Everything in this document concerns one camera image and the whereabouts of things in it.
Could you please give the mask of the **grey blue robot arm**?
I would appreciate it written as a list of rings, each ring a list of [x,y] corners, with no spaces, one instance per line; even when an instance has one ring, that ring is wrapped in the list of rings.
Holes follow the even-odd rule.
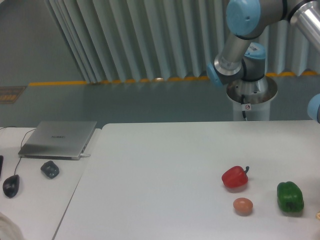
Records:
[[[226,8],[230,34],[206,72],[216,86],[226,85],[234,121],[269,121],[276,82],[265,75],[266,50],[256,43],[271,24],[285,20],[320,47],[320,4],[315,0],[231,0]]]

